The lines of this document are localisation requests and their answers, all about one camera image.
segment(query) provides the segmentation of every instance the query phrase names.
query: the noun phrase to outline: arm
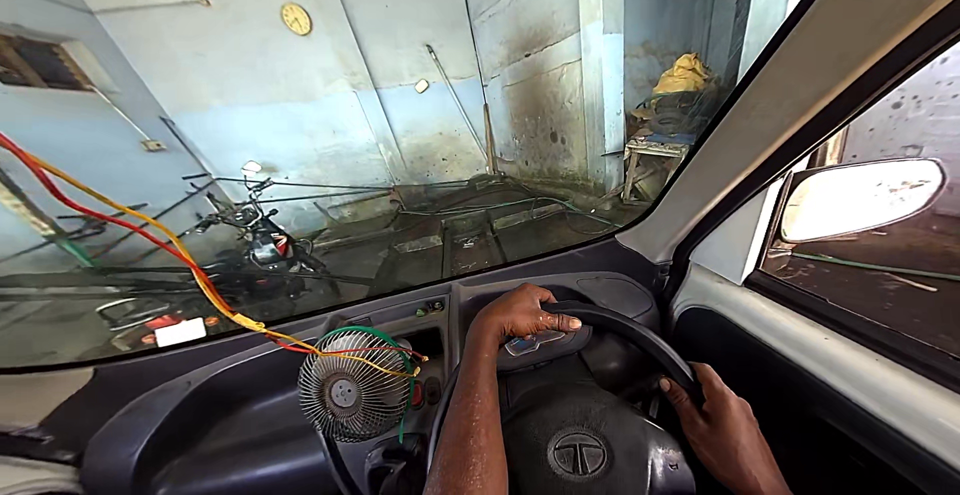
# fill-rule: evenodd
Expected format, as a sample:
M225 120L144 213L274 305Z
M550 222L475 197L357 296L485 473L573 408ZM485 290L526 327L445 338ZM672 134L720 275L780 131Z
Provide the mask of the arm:
M703 388L702 408L669 378L660 379L660 388L677 410L683 434L706 470L736 495L789 495L750 403L730 390L713 367L690 366Z
M580 328L578 319L540 308L541 302L556 301L549 290L523 283L481 309L470 324L460 377L427 477L426 495L507 493L507 456L500 431L497 388L498 349L507 336Z

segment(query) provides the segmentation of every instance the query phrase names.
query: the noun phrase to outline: yellow wire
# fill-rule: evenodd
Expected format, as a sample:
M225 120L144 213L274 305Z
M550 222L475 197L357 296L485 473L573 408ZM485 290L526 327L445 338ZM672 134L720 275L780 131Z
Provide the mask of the yellow wire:
M66 182L67 184L73 186L74 188L80 190L81 192L83 192L83 193L85 193L85 194L87 194L87 195L90 195L90 196L93 197L94 199L102 202L104 205L109 206L109 207L113 208L114 210L119 211L119 212L122 212L122 213L124 213L124 214L128 214L128 215L133 216L133 217L135 217L135 218L142 219L142 220L146 221L147 223L149 223L150 225L152 225L153 227L156 227L157 229L159 229L159 230L164 234L164 236L166 236L168 239L170 239L170 242L174 244L174 247L176 248L176 251L178 251L178 252L180 253L180 255L183 255L183 257L184 257L187 261L193 263L194 265L197 264L197 262L196 262L196 260L194 260L193 256L191 256L190 253L187 251L186 245L184 245L184 243L177 237L177 235L174 233L174 231L171 231L170 229L168 229L168 228L167 228L165 225L163 225L160 221L158 221L158 220L156 220L156 219L153 219L153 218L150 217L149 215L147 215L147 214L145 214L145 213L141 213L141 212L139 212L139 211L137 211L137 210L135 210L135 209L133 209L133 208L130 208L130 207L127 207L127 206L123 206L123 205L121 205L121 204L119 204L119 203L114 202L112 199L110 199L110 198L107 197L106 195L102 195L101 193L95 191L93 188L88 187L87 185L81 183L81 182L78 181L78 180L75 180L73 177L71 177L70 175L66 174L66 172L64 172L64 171L62 171L62 170L54 167L54 165L52 165L52 164L44 161L44 160L41 159L40 157L34 156L34 155L32 155L32 154L27 154L27 155L30 156L30 158L31 158L32 160L34 160L35 162L37 162L43 169L50 171L50 173L53 174L55 177L59 178L59 179L62 180L63 182ZM388 375L394 375L394 376L396 376L396 377L416 377L417 374L420 372L420 367L416 367L416 368L414 369L414 372L413 372L412 374L411 374L411 373L402 373L402 372L400 372L400 371L393 371L393 370L387 369L387 368L385 368L385 367L382 367L382 366L380 366L380 365L377 365L376 363L374 363L374 362L366 359L365 357L354 356L354 355L343 354L343 353L326 353L326 352L324 352L324 351L321 351L321 350L318 349L317 347L314 347L313 345L311 345L311 344L309 344L309 343L306 343L306 342L304 342L304 341L301 341L301 340L299 340L299 339L296 339L296 338L295 338L294 336L292 336L292 335L287 335L287 334L285 334L285 333L280 333L279 331L274 331L274 330L272 330L272 329L268 329L268 328L267 328L267 325L265 325L264 323L262 323L262 322L260 322L260 321L256 321L256 320L254 320L254 319L252 319L252 318L250 318L250 317L247 317L246 315L243 315L243 314L241 314L241 313L231 311L230 307L229 307L229 306L227 305L227 303L223 300L223 298L220 296L220 294L217 293L215 290L212 290L212 289L207 285L207 283L206 283L203 279L201 279L201 276L197 273L196 270L194 270L193 268L191 268L190 271L193 273L194 280L197 282L197 285L199 286L199 289L203 292L203 295L206 296L206 299L209 300L211 304L213 304L213 307L216 308L217 311L219 311L221 314L223 314L226 318L228 318L228 319L230 319L231 321L235 322L236 324L242 326L243 328L246 328L247 330L251 330L251 331L253 331L253 332L258 332L258 333L264 334L264 335L266 335L266 336L272 336L272 337L277 338L277 339L279 339L279 340L286 340L287 342L291 342L291 343L294 343L295 345L299 345L299 346L301 346L301 347L304 347L304 348L306 348L307 350L309 350L311 353L314 353L314 354L316 354L316 355L318 355L318 356L322 356L322 357L338 357L338 358L350 359L350 360L354 360L354 361L357 361L357 362L361 362L361 363L366 364L366 365L368 365L368 366L374 367L374 368L376 368L376 369L378 369L378 370L380 370L380 371L382 371L382 372L384 372L384 373L386 373L386 374L388 374Z

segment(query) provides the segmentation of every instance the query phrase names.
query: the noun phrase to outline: windshield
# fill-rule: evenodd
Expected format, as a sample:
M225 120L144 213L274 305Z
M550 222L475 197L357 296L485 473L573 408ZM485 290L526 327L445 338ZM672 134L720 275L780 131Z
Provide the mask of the windshield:
M799 2L0 0L0 367L616 231Z

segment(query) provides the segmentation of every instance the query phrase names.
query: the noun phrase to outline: left hand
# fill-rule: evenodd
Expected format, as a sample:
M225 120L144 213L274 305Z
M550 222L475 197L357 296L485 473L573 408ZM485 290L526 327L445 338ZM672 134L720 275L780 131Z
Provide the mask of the left hand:
M583 326L576 317L541 309L542 302L552 304L556 301L549 290L525 282L481 309L473 319L469 333L480 332L500 341L508 336L524 338L544 330L573 332Z

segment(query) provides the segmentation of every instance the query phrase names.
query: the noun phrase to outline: yellow sack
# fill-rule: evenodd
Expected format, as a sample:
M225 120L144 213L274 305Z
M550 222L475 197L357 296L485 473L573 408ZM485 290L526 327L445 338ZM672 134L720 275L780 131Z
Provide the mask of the yellow sack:
M710 75L710 69L704 65L697 53L686 53L660 75L659 82L654 86L653 96L700 91L707 84Z

